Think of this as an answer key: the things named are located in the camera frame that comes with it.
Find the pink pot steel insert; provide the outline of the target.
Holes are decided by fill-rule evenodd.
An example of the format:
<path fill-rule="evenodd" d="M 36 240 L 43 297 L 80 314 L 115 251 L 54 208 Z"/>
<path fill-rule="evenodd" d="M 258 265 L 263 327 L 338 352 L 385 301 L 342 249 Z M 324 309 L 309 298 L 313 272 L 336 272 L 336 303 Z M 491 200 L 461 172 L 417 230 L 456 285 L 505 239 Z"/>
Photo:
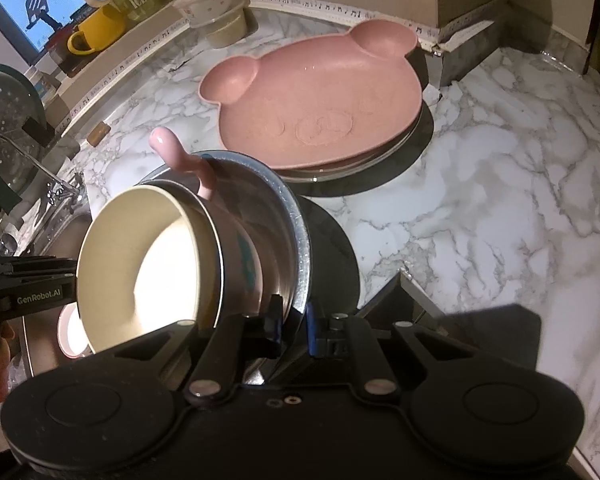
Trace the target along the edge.
<path fill-rule="evenodd" d="M 211 165 L 207 159 L 187 153 L 178 137 L 168 128 L 155 128 L 150 134 L 149 145 L 170 170 L 179 176 L 192 174 L 198 179 L 195 191 L 168 177 L 158 177 L 150 183 L 163 188 L 183 206 L 204 217 L 218 253 L 219 317 L 258 314 L 264 292 L 260 258 L 242 224 L 212 203 L 218 179 Z"/>

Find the cream round bowl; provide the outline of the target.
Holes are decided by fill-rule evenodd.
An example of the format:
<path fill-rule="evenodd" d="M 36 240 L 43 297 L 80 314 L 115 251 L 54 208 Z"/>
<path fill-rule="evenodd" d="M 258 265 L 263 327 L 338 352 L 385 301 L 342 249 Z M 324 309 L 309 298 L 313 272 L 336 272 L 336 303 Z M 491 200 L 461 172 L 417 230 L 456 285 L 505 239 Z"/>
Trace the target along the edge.
<path fill-rule="evenodd" d="M 76 301 L 95 352 L 181 321 L 208 330 L 220 296 L 209 220 L 163 188 L 139 185 L 119 194 L 85 235 Z"/>

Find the large stainless steel bowl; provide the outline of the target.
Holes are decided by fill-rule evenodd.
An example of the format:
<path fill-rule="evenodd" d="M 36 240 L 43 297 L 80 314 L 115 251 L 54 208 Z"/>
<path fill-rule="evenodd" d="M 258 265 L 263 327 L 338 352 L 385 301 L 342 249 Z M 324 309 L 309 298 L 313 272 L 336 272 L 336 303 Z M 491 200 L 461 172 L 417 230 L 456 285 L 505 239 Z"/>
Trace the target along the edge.
<path fill-rule="evenodd" d="M 250 235 L 262 266 L 264 292 L 258 314 L 272 295 L 283 298 L 282 350 L 294 340 L 311 291 L 312 261 L 309 229 L 298 200 L 283 180 L 263 162 L 230 151 L 203 151 L 218 183 L 212 203 L 238 220 Z M 198 179 L 179 176 L 162 165 L 140 182 L 168 177 L 195 191 Z"/>

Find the pink bear-shaped plate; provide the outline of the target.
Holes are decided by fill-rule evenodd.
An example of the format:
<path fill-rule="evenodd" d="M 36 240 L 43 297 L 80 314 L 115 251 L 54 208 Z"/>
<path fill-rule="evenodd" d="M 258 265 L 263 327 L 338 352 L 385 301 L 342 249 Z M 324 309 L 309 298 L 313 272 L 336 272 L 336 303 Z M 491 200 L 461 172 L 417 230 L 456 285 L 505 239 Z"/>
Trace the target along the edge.
<path fill-rule="evenodd" d="M 199 85 L 219 107 L 224 148 L 273 169 L 341 162 L 393 141 L 422 107 L 406 26 L 370 20 L 343 34 L 286 44 L 260 58 L 216 64 Z"/>

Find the small white saucer plate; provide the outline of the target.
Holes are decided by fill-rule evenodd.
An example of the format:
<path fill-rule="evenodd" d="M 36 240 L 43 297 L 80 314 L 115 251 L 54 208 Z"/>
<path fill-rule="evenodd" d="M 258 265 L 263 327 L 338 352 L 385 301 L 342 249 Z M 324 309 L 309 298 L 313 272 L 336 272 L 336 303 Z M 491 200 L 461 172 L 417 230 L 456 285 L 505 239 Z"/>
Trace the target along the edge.
<path fill-rule="evenodd" d="M 60 351 L 68 359 L 81 359 L 92 354 L 80 319 L 78 305 L 67 304 L 62 308 L 57 323 L 57 341 Z"/>

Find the chrome sink faucet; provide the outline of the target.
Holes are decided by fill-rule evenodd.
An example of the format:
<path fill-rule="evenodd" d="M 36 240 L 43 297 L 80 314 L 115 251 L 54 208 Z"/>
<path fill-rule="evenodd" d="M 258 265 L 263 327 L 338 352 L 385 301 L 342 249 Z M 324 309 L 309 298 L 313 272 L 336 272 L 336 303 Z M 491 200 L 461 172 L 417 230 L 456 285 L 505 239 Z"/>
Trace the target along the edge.
<path fill-rule="evenodd" d="M 13 214 L 24 200 L 43 194 L 51 205 L 66 198 L 79 202 L 84 195 L 82 177 L 58 177 L 14 140 L 0 134 L 0 218 Z"/>

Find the glass bowl with colander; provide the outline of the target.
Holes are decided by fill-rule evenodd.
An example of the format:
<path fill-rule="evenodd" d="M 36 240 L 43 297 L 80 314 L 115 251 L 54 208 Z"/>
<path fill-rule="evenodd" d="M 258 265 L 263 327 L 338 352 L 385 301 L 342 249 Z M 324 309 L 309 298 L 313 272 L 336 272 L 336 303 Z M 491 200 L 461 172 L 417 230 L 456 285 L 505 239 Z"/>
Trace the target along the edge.
<path fill-rule="evenodd" d="M 33 163 L 53 140 L 33 84 L 18 70 L 0 64 L 0 208 L 12 211 L 19 193 L 38 170 Z"/>

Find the brown soap bar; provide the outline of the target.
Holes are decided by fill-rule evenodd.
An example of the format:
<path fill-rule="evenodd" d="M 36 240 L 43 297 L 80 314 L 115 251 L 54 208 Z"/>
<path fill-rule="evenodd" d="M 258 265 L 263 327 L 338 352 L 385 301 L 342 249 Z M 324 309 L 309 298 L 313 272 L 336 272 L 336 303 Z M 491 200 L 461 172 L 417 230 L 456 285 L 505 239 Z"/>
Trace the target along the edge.
<path fill-rule="evenodd" d="M 86 142 L 93 148 L 96 148 L 96 146 L 106 138 L 106 135 L 110 133 L 110 131 L 110 125 L 106 124 L 106 122 L 99 122 L 86 136 Z"/>

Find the yellow ceramic mug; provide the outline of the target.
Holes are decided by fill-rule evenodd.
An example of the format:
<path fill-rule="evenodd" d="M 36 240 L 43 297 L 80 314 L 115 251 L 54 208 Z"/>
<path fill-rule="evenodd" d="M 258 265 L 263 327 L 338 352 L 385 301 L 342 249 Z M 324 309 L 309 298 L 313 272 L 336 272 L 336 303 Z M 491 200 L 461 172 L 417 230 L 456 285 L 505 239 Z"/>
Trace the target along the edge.
<path fill-rule="evenodd" d="M 123 36 L 126 24 L 126 17 L 106 4 L 78 25 L 67 40 L 67 48 L 74 55 L 102 52 Z"/>

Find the phone stand on window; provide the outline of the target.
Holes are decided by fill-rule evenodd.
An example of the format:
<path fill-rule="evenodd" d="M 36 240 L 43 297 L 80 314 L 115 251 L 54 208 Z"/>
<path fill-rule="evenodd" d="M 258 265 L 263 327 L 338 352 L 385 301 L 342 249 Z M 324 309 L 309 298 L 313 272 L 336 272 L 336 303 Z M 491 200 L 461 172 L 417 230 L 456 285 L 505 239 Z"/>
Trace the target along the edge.
<path fill-rule="evenodd" d="M 27 12 L 27 30 L 31 30 L 38 21 L 50 26 L 54 32 L 62 29 L 62 25 L 50 16 L 47 0 L 26 0 L 24 4 Z"/>

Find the white floral ceramic bowl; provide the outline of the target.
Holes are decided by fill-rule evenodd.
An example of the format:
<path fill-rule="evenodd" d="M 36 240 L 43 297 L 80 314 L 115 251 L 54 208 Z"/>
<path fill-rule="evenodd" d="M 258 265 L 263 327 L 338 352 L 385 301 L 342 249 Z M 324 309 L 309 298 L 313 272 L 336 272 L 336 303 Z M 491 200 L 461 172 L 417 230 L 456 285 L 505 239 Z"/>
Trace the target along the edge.
<path fill-rule="evenodd" d="M 219 18 L 229 8 L 232 0 L 174 0 L 172 6 L 191 25 L 204 25 Z"/>

